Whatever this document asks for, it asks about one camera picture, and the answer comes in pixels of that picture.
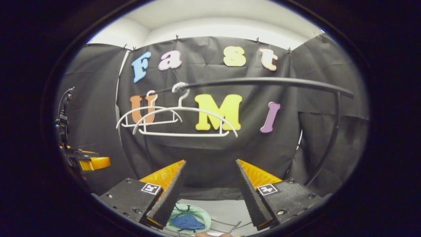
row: white ceiling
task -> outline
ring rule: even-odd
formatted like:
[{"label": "white ceiling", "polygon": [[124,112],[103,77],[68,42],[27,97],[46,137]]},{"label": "white ceiling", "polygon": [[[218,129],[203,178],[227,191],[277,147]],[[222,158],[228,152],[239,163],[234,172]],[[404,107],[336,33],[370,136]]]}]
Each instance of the white ceiling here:
[{"label": "white ceiling", "polygon": [[124,17],[149,30],[190,19],[235,17],[266,22],[308,39],[320,33],[306,19],[268,0],[156,0]]}]

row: blue fabric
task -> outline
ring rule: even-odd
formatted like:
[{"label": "blue fabric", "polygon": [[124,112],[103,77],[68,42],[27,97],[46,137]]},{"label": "blue fabric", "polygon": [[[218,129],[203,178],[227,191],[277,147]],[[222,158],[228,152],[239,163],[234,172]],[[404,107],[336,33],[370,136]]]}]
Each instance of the blue fabric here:
[{"label": "blue fabric", "polygon": [[171,220],[171,223],[180,229],[204,229],[205,224],[200,223],[192,215],[184,215]]}]

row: white wall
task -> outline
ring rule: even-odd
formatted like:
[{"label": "white wall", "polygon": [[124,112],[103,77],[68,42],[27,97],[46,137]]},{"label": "white wall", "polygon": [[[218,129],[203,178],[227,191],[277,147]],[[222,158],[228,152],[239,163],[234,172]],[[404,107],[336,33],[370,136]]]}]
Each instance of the white wall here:
[{"label": "white wall", "polygon": [[202,18],[176,22],[152,30],[145,38],[143,45],[167,40],[198,36],[222,36],[244,38],[269,43],[274,46],[294,49],[308,39],[297,33],[272,24],[241,18]]},{"label": "white wall", "polygon": [[133,49],[143,45],[149,30],[135,21],[120,18],[106,26],[89,43],[105,43]]}]

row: foam letter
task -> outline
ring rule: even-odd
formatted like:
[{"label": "foam letter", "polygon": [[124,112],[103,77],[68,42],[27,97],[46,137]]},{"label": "foam letter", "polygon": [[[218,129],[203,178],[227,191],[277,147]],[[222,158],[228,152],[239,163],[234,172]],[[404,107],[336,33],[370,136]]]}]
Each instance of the foam letter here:
[{"label": "foam letter", "polygon": [[[195,101],[199,104],[199,109],[207,110],[216,113],[225,118],[235,130],[241,128],[238,123],[238,109],[242,97],[237,94],[229,94],[225,97],[221,107],[218,108],[215,101],[210,94],[200,94],[195,97]],[[199,112],[199,123],[196,124],[197,130],[209,130],[211,126],[208,124],[208,118],[214,129],[219,128],[221,120],[213,115]],[[223,130],[232,130],[226,123],[222,125]]]},{"label": "foam letter", "polygon": [[276,65],[272,64],[272,59],[278,60],[278,56],[273,54],[273,50],[267,49],[267,48],[261,48],[259,49],[260,52],[262,52],[262,64],[265,68],[275,71]]},{"label": "foam letter", "polygon": [[269,133],[273,130],[273,121],[275,121],[276,113],[278,112],[281,105],[275,102],[270,102],[269,105],[269,112],[267,114],[266,122],[264,123],[263,127],[260,129],[262,133]]},{"label": "foam letter", "polygon": [[134,79],[133,79],[134,83],[138,82],[140,79],[142,79],[146,75],[146,72],[144,72],[143,69],[148,68],[147,58],[150,58],[150,57],[151,57],[151,52],[147,51],[138,59],[132,62],[132,67],[134,70]]},{"label": "foam letter", "polygon": [[174,50],[166,52],[161,57],[161,62],[158,65],[159,70],[164,71],[168,68],[177,68],[181,65],[182,61],[180,60],[181,53],[180,51]]},{"label": "foam letter", "polygon": [[[156,94],[146,96],[146,100],[148,101],[148,106],[155,106],[155,100]],[[130,97],[130,102],[132,104],[132,110],[140,108],[140,102],[142,101],[142,97],[135,95]],[[148,113],[155,111],[155,108],[148,108]],[[142,119],[142,116],[140,115],[140,110],[132,112],[132,118],[133,122],[137,123],[139,120]],[[155,119],[155,114],[152,114],[151,116],[148,116],[145,118],[145,120],[142,121],[146,123],[152,123]]]},{"label": "foam letter", "polygon": [[245,64],[244,49],[241,47],[228,46],[224,49],[225,65],[230,67],[241,67]]}]

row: plastic hanger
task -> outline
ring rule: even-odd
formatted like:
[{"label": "plastic hanger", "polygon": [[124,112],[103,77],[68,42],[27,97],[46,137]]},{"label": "plastic hanger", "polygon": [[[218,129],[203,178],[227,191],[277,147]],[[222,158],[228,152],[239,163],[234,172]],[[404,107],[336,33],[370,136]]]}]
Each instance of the plastic hanger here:
[{"label": "plastic hanger", "polygon": [[[180,88],[184,87],[185,85],[186,84],[183,83],[183,82],[175,84],[173,86],[172,92],[173,93],[177,92]],[[147,132],[146,131],[146,124],[143,124],[143,128],[144,129],[143,130],[139,129],[139,132],[141,134],[144,134],[144,135],[156,135],[156,136],[168,136],[168,137],[225,137],[225,136],[227,136],[229,134],[229,131],[226,131],[225,133],[222,133],[222,122],[225,122],[232,129],[232,131],[235,134],[235,137],[238,137],[238,134],[235,131],[234,127],[226,119],[224,119],[223,117],[219,116],[218,114],[212,113],[210,111],[203,110],[203,109],[192,108],[192,107],[183,107],[181,105],[182,104],[182,101],[184,100],[184,98],[186,98],[189,95],[189,93],[190,93],[190,89],[187,89],[186,90],[186,93],[179,98],[179,105],[177,107],[170,107],[170,108],[163,108],[163,109],[155,110],[155,111],[150,112],[150,113],[146,114],[145,116],[143,116],[142,119],[140,119],[136,123],[136,125],[135,125],[135,127],[133,129],[133,135],[136,134],[136,130],[138,129],[140,123],[143,120],[145,120],[146,117],[148,117],[148,116],[150,116],[152,114],[162,113],[162,112],[165,112],[165,111],[186,110],[186,111],[195,111],[195,112],[207,113],[207,114],[210,114],[210,115],[213,115],[213,116],[219,118],[221,120],[220,121],[220,124],[219,124],[219,133],[215,133],[215,134],[192,134],[192,133]]]},{"label": "plastic hanger", "polygon": [[[148,93],[146,94],[146,96],[149,96],[151,93],[155,93],[155,91],[148,91]],[[157,100],[158,95],[156,95],[156,97],[151,101],[151,105],[155,104],[155,101]],[[144,107],[140,107],[140,108],[136,108],[134,110],[130,110],[129,112],[125,113],[120,120],[117,122],[117,126],[115,128],[118,128],[118,125],[122,122],[122,120],[125,118],[126,119],[126,124],[121,124],[121,126],[123,127],[134,127],[136,126],[136,124],[128,124],[128,120],[127,120],[127,116],[129,114],[131,114],[134,111],[138,111],[138,110],[144,110],[144,109],[149,109],[149,108],[157,108],[157,109],[165,109],[166,107],[162,107],[162,106],[144,106]],[[173,120],[171,121],[161,121],[161,122],[152,122],[152,123],[144,123],[145,126],[147,125],[154,125],[154,124],[169,124],[169,123],[175,123],[180,119],[180,122],[183,122],[183,120],[181,119],[181,117],[179,116],[178,113],[176,113],[173,110],[170,110],[171,112],[173,112]]]}]

